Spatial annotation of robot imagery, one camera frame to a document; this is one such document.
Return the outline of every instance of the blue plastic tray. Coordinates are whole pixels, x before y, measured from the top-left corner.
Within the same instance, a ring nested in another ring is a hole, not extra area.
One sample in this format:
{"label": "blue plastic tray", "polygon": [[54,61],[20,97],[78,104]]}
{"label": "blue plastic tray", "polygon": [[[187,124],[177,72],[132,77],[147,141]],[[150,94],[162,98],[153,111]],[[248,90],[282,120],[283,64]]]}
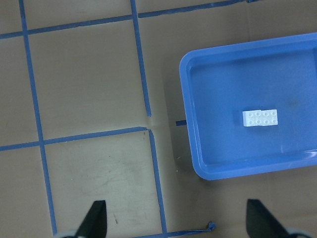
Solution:
{"label": "blue plastic tray", "polygon": [[[180,77],[202,178],[317,165],[317,33],[191,51]],[[243,111],[271,109],[278,125],[243,126]]]}

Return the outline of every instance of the white lego brick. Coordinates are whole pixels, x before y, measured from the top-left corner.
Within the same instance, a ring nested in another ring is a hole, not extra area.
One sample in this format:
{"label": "white lego brick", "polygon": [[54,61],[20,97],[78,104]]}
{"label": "white lego brick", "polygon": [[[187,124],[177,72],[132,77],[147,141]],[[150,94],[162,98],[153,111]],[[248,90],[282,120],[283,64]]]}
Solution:
{"label": "white lego brick", "polygon": [[262,125],[261,110],[245,111],[242,112],[243,126],[256,126]]}
{"label": "white lego brick", "polygon": [[243,126],[267,126],[267,125],[277,125],[277,110],[254,110],[254,111],[244,111],[243,116]]}
{"label": "white lego brick", "polygon": [[277,110],[262,111],[262,125],[277,125]]}

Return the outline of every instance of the blue tape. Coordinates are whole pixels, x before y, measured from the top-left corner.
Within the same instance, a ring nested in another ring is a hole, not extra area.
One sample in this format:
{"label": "blue tape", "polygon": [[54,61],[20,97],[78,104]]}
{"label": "blue tape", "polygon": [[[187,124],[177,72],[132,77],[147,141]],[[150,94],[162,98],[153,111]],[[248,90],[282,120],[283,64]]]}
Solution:
{"label": "blue tape", "polygon": [[156,234],[156,235],[148,235],[148,236],[133,237],[133,238],[167,238],[167,236],[164,234]]}
{"label": "blue tape", "polygon": [[173,8],[173,9],[167,9],[167,10],[144,12],[144,13],[139,13],[138,16],[139,18],[144,18],[144,17],[160,16],[160,15],[166,15],[166,14],[174,14],[174,13],[194,11],[199,9],[228,6],[228,5],[242,2],[242,1],[245,1],[245,0],[219,1],[219,2],[206,3],[206,4],[195,5],[195,6],[185,6],[185,7]]}
{"label": "blue tape", "polygon": [[15,144],[15,145],[5,145],[5,146],[0,146],[0,151],[16,150],[16,149],[21,149],[21,148],[34,147],[34,146],[38,146],[38,145],[40,145],[40,143],[38,141]]}
{"label": "blue tape", "polygon": [[187,236],[194,235],[205,232],[212,232],[216,228],[216,224],[213,222],[208,223],[208,228],[206,230],[190,230],[190,231],[182,231],[182,232],[169,232],[167,233],[168,237],[176,237],[176,236]]}
{"label": "blue tape", "polygon": [[144,131],[144,130],[147,130],[147,129],[145,127],[132,127],[132,128],[126,128],[126,129],[119,129],[119,130],[110,130],[110,131],[95,132],[95,133],[88,133],[88,134],[81,134],[81,135],[73,135],[73,136],[45,140],[44,144],[48,145],[48,144],[55,144],[55,143],[61,143],[61,142],[67,142],[67,141],[97,138],[102,136],[120,135],[120,134],[126,134],[126,133]]}
{"label": "blue tape", "polygon": [[155,185],[157,188],[157,195],[158,195],[160,222],[162,225],[162,232],[165,235],[167,234],[167,227],[166,227],[166,220],[165,220],[165,213],[164,213],[163,195],[162,195],[162,190],[161,190],[160,181],[159,181],[159,165],[158,165],[157,151],[155,147],[155,140],[151,130],[149,130],[149,136],[150,136],[151,154],[153,159]]}
{"label": "blue tape", "polygon": [[47,193],[48,203],[49,203],[52,232],[54,235],[57,232],[56,221],[55,221],[55,214],[54,214],[54,207],[53,207],[53,199],[52,199],[49,171],[48,171],[47,161],[46,161],[43,132],[42,132],[42,125],[41,125],[40,111],[39,111],[39,103],[38,103],[38,98],[37,98],[37,94],[36,94],[35,79],[34,79],[34,72],[33,72],[33,66],[32,66],[31,51],[30,51],[30,44],[29,44],[29,37],[28,37],[28,30],[27,30],[23,0],[19,0],[19,7],[20,7],[20,15],[21,15],[21,23],[22,23],[22,32],[23,32],[26,60],[27,60],[27,65],[28,65],[29,78],[30,78],[31,93],[32,93],[32,99],[33,99],[35,121],[36,121],[36,127],[37,127],[37,131],[38,131],[39,146],[40,146],[42,166],[43,166],[43,171],[44,171],[44,180],[45,180],[46,193]]}
{"label": "blue tape", "polygon": [[143,53],[142,53],[142,47],[141,47],[141,38],[140,38],[139,22],[138,22],[138,13],[137,13],[136,5],[135,5],[135,0],[130,0],[130,3],[131,3],[131,10],[132,10],[135,42],[137,45],[137,52],[138,52],[138,59],[139,59],[139,68],[140,68],[145,110],[147,112],[148,117],[150,117],[152,115],[152,112],[150,107],[148,86],[147,86],[145,69],[144,69]]}
{"label": "blue tape", "polygon": [[131,19],[132,19],[132,15],[116,16],[116,17],[103,18],[103,19],[98,19],[98,20],[81,21],[81,22],[63,24],[63,25],[58,25],[58,26],[50,26],[50,27],[32,29],[32,30],[29,30],[28,33],[30,35],[32,35],[32,34],[38,34],[38,33],[43,33],[43,32],[76,28],[79,26],[91,26],[91,25],[105,24],[105,23],[110,23],[110,22],[126,21],[126,20],[131,20]]}
{"label": "blue tape", "polygon": [[186,120],[177,120],[176,126],[181,126],[181,125],[187,125],[187,121]]}
{"label": "blue tape", "polygon": [[18,31],[18,32],[12,32],[12,33],[0,34],[0,39],[13,38],[17,36],[23,36],[23,32]]}

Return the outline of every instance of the small blue tape piece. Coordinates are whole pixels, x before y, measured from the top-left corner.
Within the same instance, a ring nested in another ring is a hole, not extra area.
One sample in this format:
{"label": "small blue tape piece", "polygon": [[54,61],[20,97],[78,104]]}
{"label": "small blue tape piece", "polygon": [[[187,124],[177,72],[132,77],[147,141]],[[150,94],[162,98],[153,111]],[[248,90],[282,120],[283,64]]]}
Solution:
{"label": "small blue tape piece", "polygon": [[40,143],[38,141],[15,144],[15,145],[5,145],[5,146],[0,146],[0,151],[16,150],[16,149],[34,147],[34,146],[39,146],[39,145],[40,145]]}
{"label": "small blue tape piece", "polygon": [[176,126],[181,126],[181,125],[187,125],[187,121],[186,120],[177,120]]}
{"label": "small blue tape piece", "polygon": [[206,230],[190,230],[190,231],[182,231],[182,232],[169,232],[169,233],[167,233],[167,235],[168,235],[168,237],[194,235],[194,234],[198,234],[198,233],[212,232],[215,228],[216,228],[216,224],[213,222],[209,222],[208,228]]}
{"label": "small blue tape piece", "polygon": [[0,34],[0,39],[13,38],[18,36],[23,36],[23,32],[18,31],[18,32],[12,32],[12,33]]}

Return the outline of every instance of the blue tape line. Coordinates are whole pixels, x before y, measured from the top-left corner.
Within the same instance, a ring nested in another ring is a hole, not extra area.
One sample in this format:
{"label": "blue tape line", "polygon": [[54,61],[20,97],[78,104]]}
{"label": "blue tape line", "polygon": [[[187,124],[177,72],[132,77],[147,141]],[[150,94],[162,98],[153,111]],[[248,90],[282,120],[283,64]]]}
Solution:
{"label": "blue tape line", "polygon": [[19,0],[19,6],[20,6],[24,47],[25,47],[26,60],[27,60],[28,71],[29,71],[32,99],[33,99],[35,121],[36,121],[36,127],[38,131],[39,146],[40,146],[42,166],[44,171],[44,180],[45,180],[46,193],[47,193],[48,203],[49,203],[52,232],[54,235],[57,232],[56,221],[55,221],[53,199],[52,199],[51,185],[50,185],[50,179],[49,179],[49,170],[48,170],[47,162],[46,162],[43,132],[42,132],[42,125],[41,125],[40,111],[39,111],[39,103],[38,103],[38,98],[36,94],[35,79],[34,79],[34,72],[33,72],[33,66],[32,66],[31,51],[30,51],[30,44],[29,44],[29,37],[28,37],[28,30],[27,30],[23,0]]}
{"label": "blue tape line", "polygon": [[135,34],[135,41],[136,41],[136,45],[137,45],[137,52],[138,52],[138,59],[139,59],[139,68],[140,68],[145,110],[147,111],[148,117],[150,117],[152,115],[152,112],[151,112],[151,107],[150,107],[148,86],[147,86],[145,69],[144,69],[143,53],[142,53],[142,47],[141,47],[141,38],[140,38],[139,22],[138,22],[138,13],[137,13],[136,5],[135,5],[135,0],[130,0],[130,3],[131,3],[131,9],[132,9],[134,34]]}
{"label": "blue tape line", "polygon": [[177,236],[188,236],[205,232],[212,232],[216,228],[216,224],[213,222],[208,223],[208,228],[205,230],[190,230],[190,231],[181,231],[181,232],[169,232],[167,233],[168,237],[177,237]]}
{"label": "blue tape line", "polygon": [[38,146],[38,145],[40,145],[38,141],[15,144],[15,145],[5,145],[5,146],[0,146],[0,151],[28,148],[28,147]]}
{"label": "blue tape line", "polygon": [[13,38],[13,37],[22,36],[22,35],[23,35],[22,31],[0,34],[0,39]]}
{"label": "blue tape line", "polygon": [[126,20],[131,20],[131,19],[132,19],[132,15],[116,16],[116,17],[103,18],[103,19],[98,19],[98,20],[81,21],[81,22],[63,24],[63,25],[58,25],[58,26],[49,26],[49,27],[37,28],[37,29],[29,30],[28,33],[30,35],[32,35],[32,34],[43,33],[43,32],[76,28],[79,26],[91,26],[91,25],[105,24],[105,23],[110,23],[110,22],[126,21]]}
{"label": "blue tape line", "polygon": [[119,130],[110,130],[110,131],[95,132],[95,133],[88,133],[88,134],[81,134],[81,135],[73,135],[73,136],[45,140],[44,144],[48,145],[48,144],[55,144],[55,143],[73,141],[73,140],[83,140],[83,139],[97,138],[102,136],[120,135],[120,134],[126,134],[126,133],[144,131],[144,130],[147,130],[147,129],[145,127],[132,127],[132,128],[126,128],[126,129],[119,129]]}
{"label": "blue tape line", "polygon": [[162,232],[165,235],[165,234],[167,234],[167,228],[166,228],[166,220],[165,220],[165,213],[164,213],[162,190],[161,190],[160,181],[159,181],[159,165],[158,165],[158,158],[157,158],[157,151],[156,151],[156,147],[155,147],[154,135],[153,135],[151,130],[149,130],[149,136],[150,136],[151,154],[152,154],[152,159],[153,159],[155,185],[157,188],[157,195],[158,195],[160,222],[162,225]]}
{"label": "blue tape line", "polygon": [[148,236],[133,237],[133,238],[167,238],[167,236],[164,234],[156,234],[156,235],[148,235]]}
{"label": "blue tape line", "polygon": [[144,13],[139,13],[138,16],[139,18],[144,18],[144,17],[160,16],[160,15],[166,15],[166,14],[174,14],[174,13],[194,11],[199,9],[228,6],[228,5],[231,5],[237,2],[242,2],[242,1],[245,1],[245,0],[219,1],[219,2],[206,3],[206,4],[195,5],[195,6],[185,6],[185,7],[173,8],[173,9],[167,9],[167,10],[144,12]]}

